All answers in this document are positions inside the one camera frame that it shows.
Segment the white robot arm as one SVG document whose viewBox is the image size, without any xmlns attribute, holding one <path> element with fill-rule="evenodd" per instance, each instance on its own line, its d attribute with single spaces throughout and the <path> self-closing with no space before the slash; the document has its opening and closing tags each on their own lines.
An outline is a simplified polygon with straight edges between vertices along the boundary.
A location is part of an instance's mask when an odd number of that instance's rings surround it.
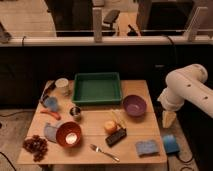
<svg viewBox="0 0 213 171">
<path fill-rule="evenodd" d="M 201 64 L 191 64 L 169 72 L 165 78 L 167 87 L 157 101 L 163 107 L 162 126 L 169 128 L 175 121 L 176 112 L 185 101 L 191 102 L 213 118 L 213 90 L 205 85 L 208 72 Z"/>
</svg>

